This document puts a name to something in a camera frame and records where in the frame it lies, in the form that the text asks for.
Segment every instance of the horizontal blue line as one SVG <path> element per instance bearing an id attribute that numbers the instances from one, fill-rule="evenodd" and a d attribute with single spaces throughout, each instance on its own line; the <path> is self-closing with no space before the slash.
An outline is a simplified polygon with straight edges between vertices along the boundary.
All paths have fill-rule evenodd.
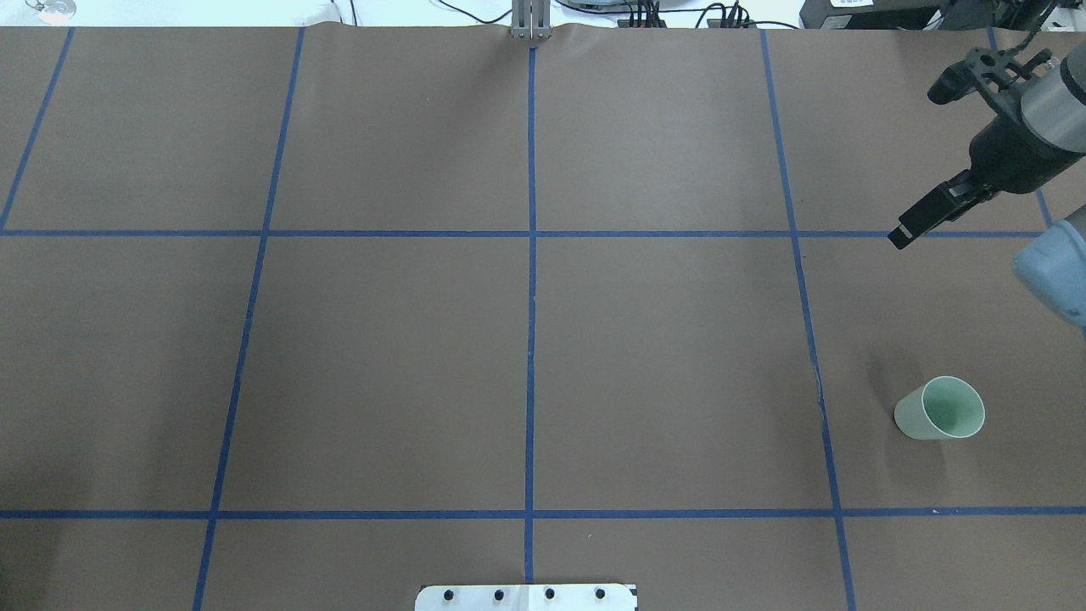
<path id="1" fill-rule="evenodd" d="M 523 520 L 522 509 L 452 511 L 219 511 L 219 520 Z"/>
<path id="2" fill-rule="evenodd" d="M 521 509 L 405 511 L 219 511 L 219 520 L 523 520 Z M 719 520 L 759 518 L 937 518 L 954 515 L 1086 515 L 1086 506 L 896 507 L 841 509 L 544 509 L 535 520 Z M 0 520 L 207 520 L 207 511 L 4 509 Z"/>
<path id="3" fill-rule="evenodd" d="M 0 509 L 0 520 L 207 520 L 207 512 L 124 509 Z"/>
<path id="4" fill-rule="evenodd" d="M 843 509 L 844 518 L 932 518 L 939 515 L 1086 515 L 1084 506 L 899 507 Z"/>
<path id="5" fill-rule="evenodd" d="M 1041 231 L 932 231 L 925 238 L 1035 238 Z M 3 229 L 11 237 L 260 237 L 261 229 Z M 528 238 L 528 230 L 269 229 L 272 237 Z M 876 230 L 798 230 L 801 238 L 885 238 Z M 550 230 L 539 238 L 787 238 L 786 230 Z"/>
<path id="6" fill-rule="evenodd" d="M 736 518 L 833 518 L 832 509 L 553 509 L 536 520 L 677 520 Z"/>

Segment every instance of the mint green cup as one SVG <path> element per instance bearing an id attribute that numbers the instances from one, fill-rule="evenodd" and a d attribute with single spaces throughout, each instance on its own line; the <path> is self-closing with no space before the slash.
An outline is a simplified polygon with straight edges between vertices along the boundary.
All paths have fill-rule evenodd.
<path id="1" fill-rule="evenodd" d="M 913 440 L 964 440 L 984 427 L 984 402 L 965 382 L 940 375 L 898 402 L 894 422 Z"/>

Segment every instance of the white label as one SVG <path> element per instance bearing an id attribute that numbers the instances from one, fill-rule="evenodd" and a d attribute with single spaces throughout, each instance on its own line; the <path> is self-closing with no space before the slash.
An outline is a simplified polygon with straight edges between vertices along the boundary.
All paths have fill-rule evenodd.
<path id="1" fill-rule="evenodd" d="M 822 29 L 844 29 L 848 22 L 853 21 L 853 15 L 836 15 L 826 17 L 822 22 Z"/>

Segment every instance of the metal clamp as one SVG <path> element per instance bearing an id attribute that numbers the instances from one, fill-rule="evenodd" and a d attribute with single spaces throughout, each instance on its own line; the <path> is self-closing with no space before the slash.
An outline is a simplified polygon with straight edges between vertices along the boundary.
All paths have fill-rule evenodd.
<path id="1" fill-rule="evenodd" d="M 551 0 L 513 0 L 509 33 L 526 40 L 551 38 Z"/>

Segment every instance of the vertical blue line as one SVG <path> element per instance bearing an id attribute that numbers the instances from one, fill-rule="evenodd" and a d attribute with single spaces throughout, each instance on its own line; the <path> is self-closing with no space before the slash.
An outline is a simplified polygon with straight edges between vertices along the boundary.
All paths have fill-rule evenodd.
<path id="1" fill-rule="evenodd" d="M 1045 217 L 1045 226 L 1052 226 L 1052 214 L 1048 211 L 1048 201 L 1045 200 L 1045 191 L 1037 189 L 1037 204 L 1040 205 L 1040 215 Z"/>
<path id="2" fill-rule="evenodd" d="M 287 126 L 290 123 L 290 109 L 294 101 L 294 85 L 298 82 L 298 66 L 302 59 L 302 43 L 305 40 L 305 28 L 298 28 L 298 39 L 294 42 L 294 60 L 290 68 L 290 82 L 287 86 L 287 101 L 283 103 L 282 123 L 279 126 L 279 141 L 276 144 L 275 163 L 272 166 L 272 178 L 268 183 L 268 198 L 264 208 L 264 224 L 261 230 L 261 242 L 256 247 L 256 263 L 253 266 L 253 280 L 249 287 L 249 304 L 245 308 L 245 323 L 241 330 L 241 345 L 238 348 L 238 364 L 233 370 L 233 386 L 230 390 L 230 406 L 226 412 L 226 425 L 223 430 L 223 445 L 218 453 L 218 468 L 215 472 L 215 488 L 212 493 L 211 511 L 207 518 L 207 530 L 204 533 L 203 553 L 200 557 L 200 572 L 197 576 L 195 594 L 192 597 L 192 610 L 199 611 L 203 606 L 204 586 L 207 584 L 207 569 L 211 565 L 211 550 L 215 544 L 215 525 L 218 522 L 218 508 L 223 500 L 223 483 L 226 479 L 226 464 L 230 457 L 230 441 L 233 437 L 233 422 L 238 415 L 238 399 L 241 396 L 241 377 L 245 370 L 245 356 L 249 352 L 249 336 L 253 329 L 253 315 L 256 310 L 256 296 L 261 287 L 261 275 L 264 270 L 264 255 L 267 251 L 268 231 L 272 228 L 272 213 L 275 209 L 275 195 L 279 181 L 279 168 L 282 166 L 282 150 L 287 144 Z"/>
<path id="3" fill-rule="evenodd" d="M 61 47 L 61 54 L 56 58 L 56 65 L 53 66 L 53 75 L 49 78 L 49 86 L 46 87 L 46 96 L 41 98 L 41 106 L 38 107 L 38 116 L 34 117 L 34 126 L 30 127 L 30 135 L 26 139 L 26 147 L 23 148 L 23 156 L 18 160 L 18 167 L 15 169 L 15 177 L 11 181 L 8 190 L 8 199 L 3 204 L 3 212 L 0 212 L 0 231 L 8 224 L 8 216 L 11 214 L 11 206 L 15 204 L 15 193 L 18 191 L 18 183 L 23 180 L 23 171 L 30 161 L 30 151 L 34 142 L 38 139 L 38 130 L 41 129 L 41 122 L 46 118 L 46 110 L 49 109 L 49 101 L 53 98 L 53 90 L 56 89 L 56 81 L 60 80 L 61 69 L 64 67 L 64 60 L 67 59 L 67 51 L 72 47 L 72 39 L 75 37 L 75 28 L 70 27 L 67 36 L 64 37 L 64 46 Z"/>
<path id="4" fill-rule="evenodd" d="M 528 389 L 525 415 L 525 583 L 535 581 L 535 47 L 528 51 Z"/>
<path id="5" fill-rule="evenodd" d="M 815 324 L 811 321 L 810 301 L 807 296 L 807 278 L 804 275 L 803 253 L 799 250 L 799 229 L 796 225 L 796 212 L 792 201 L 792 182 L 788 179 L 788 164 L 784 155 L 784 138 L 781 135 L 781 117 L 776 107 L 776 90 L 773 86 L 773 66 L 769 56 L 769 39 L 766 30 L 759 30 L 761 36 L 761 55 L 766 65 L 766 88 L 769 93 L 769 107 L 773 118 L 773 136 L 776 140 L 776 162 L 781 169 L 781 188 L 784 191 L 784 205 L 788 215 L 788 231 L 792 233 L 792 257 L 796 266 L 796 280 L 799 284 L 799 303 L 804 314 L 804 326 L 807 329 L 807 351 L 815 368 L 815 381 L 818 384 L 818 407 L 822 417 L 822 451 L 825 456 L 825 471 L 830 480 L 830 498 L 833 502 L 834 523 L 837 530 L 837 551 L 841 555 L 841 573 L 845 581 L 845 599 L 849 611 L 856 610 L 856 595 L 853 587 L 853 569 L 848 560 L 848 543 L 845 537 L 845 519 L 841 514 L 841 495 L 837 491 L 837 469 L 833 461 L 833 442 L 830 438 L 830 419 L 825 412 L 825 394 L 822 387 L 822 370 L 818 362 L 818 347 L 815 343 Z"/>

